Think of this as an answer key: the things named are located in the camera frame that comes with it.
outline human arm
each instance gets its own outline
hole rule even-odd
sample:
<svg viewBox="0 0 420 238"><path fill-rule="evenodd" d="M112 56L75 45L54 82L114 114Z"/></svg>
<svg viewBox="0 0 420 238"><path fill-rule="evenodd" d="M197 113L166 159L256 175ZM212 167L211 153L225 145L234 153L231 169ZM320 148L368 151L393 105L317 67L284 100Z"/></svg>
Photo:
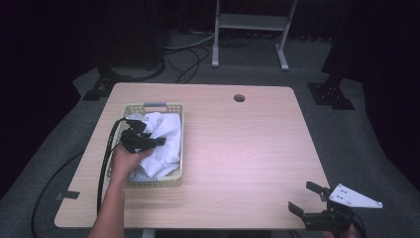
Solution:
<svg viewBox="0 0 420 238"><path fill-rule="evenodd" d="M322 234L324 235L325 238L334 238L333 233L331 233L330 231L323 231ZM340 238L361 238L361 234L359 233L358 229L354 226L351 225L349 227L349 230L342 232L340 234Z"/></svg>
<svg viewBox="0 0 420 238"><path fill-rule="evenodd" d="M114 149L111 160L111 180L98 217L90 230L89 238L124 237L124 199L127 177L139 165L139 162L150 156L152 152L153 150L147 150L131 154L121 145Z"/></svg>

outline cable on floor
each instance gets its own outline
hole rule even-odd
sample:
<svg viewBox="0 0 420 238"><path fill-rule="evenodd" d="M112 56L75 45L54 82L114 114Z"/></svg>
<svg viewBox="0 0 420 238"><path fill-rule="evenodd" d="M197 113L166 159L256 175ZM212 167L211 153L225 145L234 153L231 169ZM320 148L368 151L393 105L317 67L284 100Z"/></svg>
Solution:
<svg viewBox="0 0 420 238"><path fill-rule="evenodd" d="M70 160L68 160L66 163L64 163L64 165L62 165L50 178L50 180L47 182L46 186L44 187L43 191L41 192L40 196L37 199L37 202L35 203L35 207L34 210L32 211L32 216L31 216L31 232L32 235L35 238L38 238L37 236L37 232L35 231L35 215L37 214L37 209L38 206L40 205L40 201L41 198L44 196L44 193L46 192L47 188L50 186L50 184L52 183L53 179L56 177L56 175L61 172L61 170L63 168L65 168L68 164L70 164L72 161L74 161L75 159L77 159L78 157L80 157L81 155L83 155L84 151L80 152L79 154L75 155L74 157L72 157Z"/></svg>
<svg viewBox="0 0 420 238"><path fill-rule="evenodd" d="M133 76L128 76L128 75L119 75L118 77L118 82L141 82L141 81L146 81L149 79L152 79L154 77L157 77L159 75L161 75L164 71L165 68L165 63L164 60L161 59L160 60L160 68L155 71L154 73L147 75L147 76L138 76L138 77L133 77Z"/></svg>
<svg viewBox="0 0 420 238"><path fill-rule="evenodd" d="M203 58L200 57L200 55L194 51L193 49L200 49L201 51L204 51L205 56ZM180 75L178 76L178 78L176 79L175 83L187 83L189 82L197 73L198 68L200 66L200 63L203 62L205 59L207 59L207 57L209 56L209 51L205 48L202 47L194 47L194 48L188 48L188 49L183 49L181 51L188 51L191 52L192 54L194 54L194 56L197 59L197 62L195 64L193 64L192 66L190 66L188 69L181 71L179 68L176 68L175 65L173 64L173 62L169 60L167 60L166 62L169 64L170 67L172 67L175 71L180 72ZM192 70L193 68L195 68L195 70L192 72L192 74L190 76L186 76L186 74Z"/></svg>
<svg viewBox="0 0 420 238"><path fill-rule="evenodd" d="M211 34L209 37L204 38L204 39L202 39L202 40L200 40L200 41L198 41L196 43L190 44L188 46L182 46L182 47L165 47L165 48L167 50L186 50L186 49L189 49L189 48L200 46L200 45L202 45L202 44L204 44L204 43L212 40L213 38L214 38L214 33Z"/></svg>

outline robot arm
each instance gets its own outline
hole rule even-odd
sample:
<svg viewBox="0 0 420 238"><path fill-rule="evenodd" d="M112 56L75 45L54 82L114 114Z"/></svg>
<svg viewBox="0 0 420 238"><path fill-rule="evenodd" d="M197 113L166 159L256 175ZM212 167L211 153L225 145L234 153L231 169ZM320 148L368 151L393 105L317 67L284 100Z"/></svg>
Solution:
<svg viewBox="0 0 420 238"><path fill-rule="evenodd" d="M308 181L306 188L320 194L321 199L327 202L327 209L319 213L305 213L297 205L288 203L289 211L302 219L306 230L331 231L338 238L340 233L347 231L353 224L362 237L366 238L365 228L356 221L357 216L351 207L382 208L382 203L341 184L332 190Z"/></svg>

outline wicker basket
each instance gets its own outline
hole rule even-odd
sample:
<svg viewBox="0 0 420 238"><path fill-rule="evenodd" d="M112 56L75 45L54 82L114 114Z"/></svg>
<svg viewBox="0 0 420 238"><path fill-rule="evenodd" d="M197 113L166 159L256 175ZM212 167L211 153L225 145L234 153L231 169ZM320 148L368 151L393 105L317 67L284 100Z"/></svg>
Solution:
<svg viewBox="0 0 420 238"><path fill-rule="evenodd" d="M170 172L168 175L160 178L136 178L136 180L128 180L126 187L160 187L160 186L179 186L180 178L182 175L182 148L183 148L183 105L180 103L169 103L169 102L145 102L143 104L131 104L127 105L123 117L128 115L139 113L145 115L146 113L159 112L159 113L178 113L181 122L181 138L180 138L180 150L179 150L179 167ZM125 122L120 124L117 130L117 136L113 142L116 145L120 141L121 133L128 129L129 125ZM108 164L107 179L111 177L111 163Z"/></svg>

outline black cable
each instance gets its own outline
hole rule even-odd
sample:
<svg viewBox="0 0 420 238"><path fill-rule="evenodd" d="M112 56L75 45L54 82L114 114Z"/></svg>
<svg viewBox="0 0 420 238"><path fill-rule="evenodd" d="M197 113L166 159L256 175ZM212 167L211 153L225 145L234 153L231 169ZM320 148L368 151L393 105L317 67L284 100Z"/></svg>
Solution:
<svg viewBox="0 0 420 238"><path fill-rule="evenodd" d="M207 37L207 38L205 38L205 39L203 39L203 40L201 40L201 41L199 41L200 43L199 44L197 44L197 43L194 43L194 44L192 44L192 45L189 45L189 46L184 46L184 47L177 47L177 48L165 48L165 52L163 53L163 55L171 55L171 54L176 54L176 53L180 53L180 52L183 52L183 51L186 51L186 50L188 50L188 49L193 49L193 48L200 48L200 47L208 47L208 46L212 46L213 45L213 43L212 42L209 42L208 40L206 40L206 39L208 39L209 37Z"/></svg>
<svg viewBox="0 0 420 238"><path fill-rule="evenodd" d="M167 60L165 60L165 62L173 69L173 70L175 70L175 71L177 71L179 74L182 74L182 70L181 69L179 69L179 68L177 68L176 66L175 66L175 64L173 64L173 62L171 61L171 59L170 58L167 58Z"/></svg>
<svg viewBox="0 0 420 238"><path fill-rule="evenodd" d="M105 156L102 162L101 174L99 176L98 195L96 198L96 213L97 214L99 214L99 210L101 209L101 206L102 206L102 190L103 190L103 185L104 185L106 166L108 165L108 161L113 150L111 149L112 141L114 140L115 132L117 131L118 125L120 125L120 122L126 121L126 120L127 120L126 118L121 118L120 120L116 121L114 123L114 126L112 127L111 133L109 134L108 143L105 150Z"/></svg>
<svg viewBox="0 0 420 238"><path fill-rule="evenodd" d="M160 60L160 68L156 72L154 72L150 75L147 75L147 76L142 76L142 77L131 77L131 76L130 76L130 78L129 77L120 77L118 82L141 82L141 81L146 81L146 80L149 80L151 78L159 76L161 73L163 73L164 68L165 68L164 59L161 59Z"/></svg>
<svg viewBox="0 0 420 238"><path fill-rule="evenodd" d="M53 181L53 179L55 178L55 176L64 168L66 167L68 164L70 164L70 162L74 161L76 158L78 158L79 156L81 156L84 153L84 151L80 152L79 154L75 155L74 157L72 157L70 160L68 160L64 165L62 165L50 178L50 180L47 182L46 186L44 187L43 191L41 192L41 195L38 197L37 203L35 204L34 210L32 211L32 217L31 217L31 232L32 235L35 238L38 238L37 233L35 231L35 215L37 213L37 209L38 206L40 205L40 201L41 198L44 196L44 193L46 192L47 188L50 186L50 183Z"/></svg>
<svg viewBox="0 0 420 238"><path fill-rule="evenodd" d="M187 49L187 51L190 51L191 53L193 53L196 57L197 57L197 62L195 63L195 64L193 64L191 67L189 67L188 69L186 69L179 77L178 77L178 79L176 80L176 82L175 83L187 83L187 82L189 82L193 77L194 77L194 75L197 73L197 71L198 71L198 68L199 68L199 66L200 66L200 63L201 62L203 62L208 56L209 56L209 51L207 50L207 49L205 49L205 48L202 48L202 47L196 47L197 49L201 49L201 50L203 50L203 51L205 51L205 53L206 53L206 55L201 59L200 58L200 56L198 55L198 53L197 52L195 52L195 51L193 51L192 49ZM194 70L194 72L192 73L192 75L191 76L189 76L189 78L188 79L186 79L186 80L184 80L184 81L182 81L181 80L181 78L187 73L187 72L189 72L192 68L194 68L196 66L196 68L195 68L195 70Z"/></svg>
<svg viewBox="0 0 420 238"><path fill-rule="evenodd" d="M165 47L165 49L168 50L168 51L182 51L182 50L190 49L190 48L193 48L193 47L198 47L198 46L203 46L203 45L211 44L211 43L209 43L209 41L212 40L212 39L214 39L214 34L211 34L210 36L208 36L208 37L206 37L206 38L204 38L204 39L202 39L202 40L200 40L200 41L198 41L196 43L190 44L188 46L182 46L182 47Z"/></svg>

